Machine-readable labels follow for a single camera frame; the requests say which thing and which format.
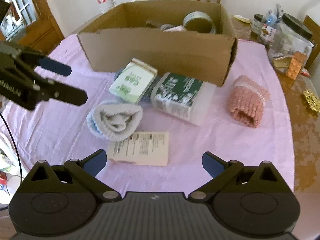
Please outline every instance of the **yellow object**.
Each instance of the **yellow object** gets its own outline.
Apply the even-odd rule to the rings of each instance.
[[[320,99],[310,90],[304,91],[303,95],[306,98],[310,109],[320,113]]]
[[[244,22],[244,23],[250,23],[250,22],[251,22],[250,19],[244,18],[244,17],[242,17],[241,15],[235,15],[234,17],[235,17],[237,20],[242,21],[242,22]]]

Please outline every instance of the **glass door pane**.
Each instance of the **glass door pane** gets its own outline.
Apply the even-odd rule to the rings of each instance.
[[[26,27],[38,19],[32,0],[5,0],[10,9],[1,23],[7,41],[18,42],[27,34]]]

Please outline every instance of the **beige instruction card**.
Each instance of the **beige instruction card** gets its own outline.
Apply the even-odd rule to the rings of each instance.
[[[135,132],[121,142],[110,142],[108,159],[136,165],[166,166],[169,157],[168,132]]]

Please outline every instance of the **wooden door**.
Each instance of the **wooden door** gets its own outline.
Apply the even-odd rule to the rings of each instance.
[[[50,53],[64,36],[46,0],[5,0],[11,7],[1,24],[0,40]]]

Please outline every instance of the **gold decorative object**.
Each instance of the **gold decorative object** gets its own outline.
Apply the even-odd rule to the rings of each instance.
[[[304,91],[303,95],[306,98],[310,109],[320,113],[320,99],[310,90]]]

